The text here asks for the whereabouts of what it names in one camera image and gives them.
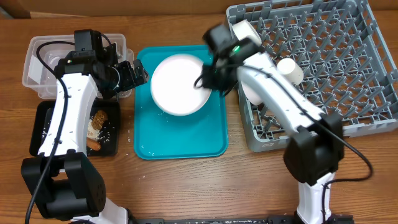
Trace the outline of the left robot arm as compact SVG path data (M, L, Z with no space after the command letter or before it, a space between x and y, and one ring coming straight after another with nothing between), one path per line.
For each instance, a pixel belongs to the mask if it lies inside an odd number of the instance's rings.
M119 62L116 46L103 45L96 30L77 30L74 50L51 69L57 97L49 130L35 157L24 159L21 174L31 193L29 208L44 218L71 223L135 223L127 208L106 196L100 173L86 155L91 108L148 82L140 60Z

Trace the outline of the pink round plate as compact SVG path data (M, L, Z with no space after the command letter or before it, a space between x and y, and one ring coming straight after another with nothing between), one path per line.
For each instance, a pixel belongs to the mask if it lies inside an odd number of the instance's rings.
M150 92L155 104L174 116L197 112L208 101L211 90L202 88L197 79L203 61L189 54L176 54L159 63L150 80Z

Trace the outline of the white paper cup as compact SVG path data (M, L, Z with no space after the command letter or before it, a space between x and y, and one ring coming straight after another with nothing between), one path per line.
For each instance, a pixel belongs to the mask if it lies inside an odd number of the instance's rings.
M304 78L304 72L291 58L283 58L277 63L277 70L288 81L294 85L299 85Z

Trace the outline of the pink bowl with rice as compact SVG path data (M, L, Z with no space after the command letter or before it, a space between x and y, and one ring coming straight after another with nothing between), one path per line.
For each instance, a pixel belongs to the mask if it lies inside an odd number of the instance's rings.
M263 103L261 98L258 96L258 94L252 90L249 86L247 86L244 82L241 83L242 89L244 94L246 95L246 98L253 104L253 105L260 105Z

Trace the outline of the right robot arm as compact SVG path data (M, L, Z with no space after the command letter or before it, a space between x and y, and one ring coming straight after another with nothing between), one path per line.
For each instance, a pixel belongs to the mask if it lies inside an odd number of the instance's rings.
M327 115L308 101L277 71L261 44L232 38L223 24L208 29L203 41L213 61L203 66L194 86L225 96L241 82L260 97L289 136L284 163L299 182L296 221L326 223L331 216L328 185L344 157L340 116Z

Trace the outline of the brown carrot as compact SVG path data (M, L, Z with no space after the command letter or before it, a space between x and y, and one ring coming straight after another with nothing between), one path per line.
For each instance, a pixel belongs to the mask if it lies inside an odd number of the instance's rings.
M86 146L94 151L99 151L101 149L101 144L98 141L90 138L86 139Z

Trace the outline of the white bowl with walnut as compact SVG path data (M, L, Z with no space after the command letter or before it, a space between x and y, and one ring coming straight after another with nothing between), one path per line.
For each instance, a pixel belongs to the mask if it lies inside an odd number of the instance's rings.
M262 40L259 34L247 20L236 23L232 26L232 30L238 40L248 38L251 39L256 45L262 45Z

